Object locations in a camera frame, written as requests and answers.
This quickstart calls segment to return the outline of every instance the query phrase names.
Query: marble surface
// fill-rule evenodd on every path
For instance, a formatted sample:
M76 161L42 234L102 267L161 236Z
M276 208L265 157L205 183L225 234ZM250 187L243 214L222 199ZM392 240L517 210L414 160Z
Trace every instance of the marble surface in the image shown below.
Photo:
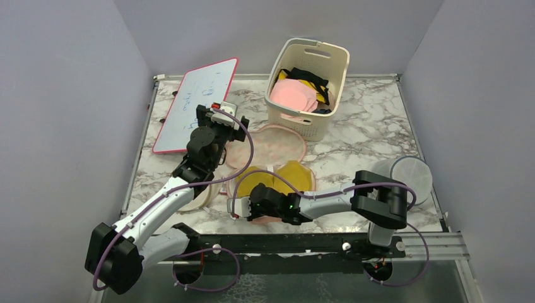
M238 105L238 116L245 115L249 129L268 123L263 94L267 80L234 79L227 101ZM164 185L182 160L182 153L155 155L151 149L161 128L160 119L166 116L172 103L172 92L179 81L162 81L145 137L141 160L131 194L130 214L151 198ZM378 160L403 155L418 155L414 136L394 80L348 79L344 86L338 111L329 133L320 142L307 142L303 164L310 167L317 178L317 189L327 189L351 181L357 170L369 169ZM229 175L232 169L221 165L216 179ZM368 221L353 212L320 217L301 226L276 222L254 225L244 219L232 220L226 212L226 196L216 194L203 209L177 212L156 233L184 222L202 234L265 234L311 232L366 232ZM408 214L408 222L421 231L441 231L437 210L432 198Z

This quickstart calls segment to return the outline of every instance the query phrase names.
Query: light purple wall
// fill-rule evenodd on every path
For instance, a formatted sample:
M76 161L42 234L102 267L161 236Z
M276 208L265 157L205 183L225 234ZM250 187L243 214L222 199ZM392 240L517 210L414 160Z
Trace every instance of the light purple wall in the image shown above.
M402 73L442 0L115 0L148 65L186 71L239 57L269 73L293 37L343 46L349 73Z
M86 302L151 86L112 1L1 1L0 301Z
M535 2L445 0L401 83L485 302L532 302Z

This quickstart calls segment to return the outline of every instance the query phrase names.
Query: gray floor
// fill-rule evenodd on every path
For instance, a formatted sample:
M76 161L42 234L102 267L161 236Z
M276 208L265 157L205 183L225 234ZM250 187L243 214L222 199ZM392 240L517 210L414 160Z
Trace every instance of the gray floor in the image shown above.
M389 282L405 282L421 270L423 263L394 263ZM170 264L143 272L126 294L106 291L104 303L135 302L467 302L454 261L434 261L427 274L407 287L381 287L365 275L330 273L320 275L244 275L233 288L220 293L184 291L174 287ZM220 287L230 276L204 276L195 284Z

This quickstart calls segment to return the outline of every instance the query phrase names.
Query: white mesh container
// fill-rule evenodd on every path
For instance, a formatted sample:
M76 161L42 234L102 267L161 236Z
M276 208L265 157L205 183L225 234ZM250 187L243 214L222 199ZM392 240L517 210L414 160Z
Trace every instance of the white mesh container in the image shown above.
M433 176L429 166L420 158L404 156L377 161L370 169L378 175L405 183L416 193L416 205L423 204L433 188ZM412 201L413 195L407 194L407 201Z
M350 53L343 47L309 39L288 40L271 70L264 96L269 123L293 129L305 140L320 141L325 136L332 116L338 109L349 62ZM330 102L330 105L319 104L318 109L330 109L331 112L313 114L273 103L269 96L283 68L304 69L329 80L329 88L334 95L334 101Z

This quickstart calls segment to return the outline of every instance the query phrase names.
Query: white laundry basket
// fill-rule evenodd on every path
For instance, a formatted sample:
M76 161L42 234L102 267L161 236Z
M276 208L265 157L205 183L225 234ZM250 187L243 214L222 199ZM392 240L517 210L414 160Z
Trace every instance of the white laundry basket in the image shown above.
M266 99L269 123L280 124L293 129L309 141L320 141L327 133L332 115L338 109L346 72L350 62L350 53L343 47L309 39L290 39L281 50L267 84ZM281 69L298 68L329 81L329 88L334 95L330 105L319 104L318 109L330 109L329 114L313 114L291 109L273 103L269 96L278 79Z

